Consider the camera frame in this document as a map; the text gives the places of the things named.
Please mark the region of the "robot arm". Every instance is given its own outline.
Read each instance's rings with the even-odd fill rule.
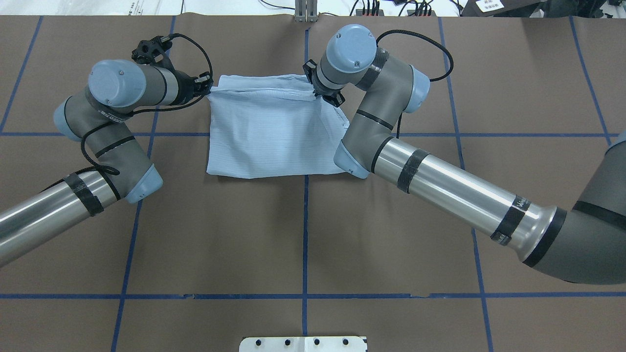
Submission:
[[[166,50],[177,36],[187,38],[170,34],[142,41],[133,51],[135,62],[104,60],[95,64],[88,86],[55,111],[58,130],[81,142],[81,149],[93,166],[68,175],[37,196],[0,213],[0,267],[104,211],[117,200],[124,198],[136,203],[163,185],[154,164],[124,121],[143,112],[133,112],[139,106],[178,105],[159,111],[177,110],[208,94],[212,73],[189,77],[172,66]],[[198,98],[180,106],[193,97]],[[98,162],[86,154],[85,145]]]
[[[428,94],[429,80],[377,46],[358,24],[340,29],[319,65],[305,72],[316,92],[338,104],[348,83],[367,93],[335,154],[366,178],[375,173],[465,220],[526,265],[571,282],[626,282],[626,132],[607,151],[572,211],[541,207],[430,153],[390,137],[403,112]]]

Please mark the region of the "folded cloth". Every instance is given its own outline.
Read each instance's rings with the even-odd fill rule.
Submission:
[[[255,179],[343,172],[333,162],[349,122],[305,76],[221,76],[208,96],[207,173]]]

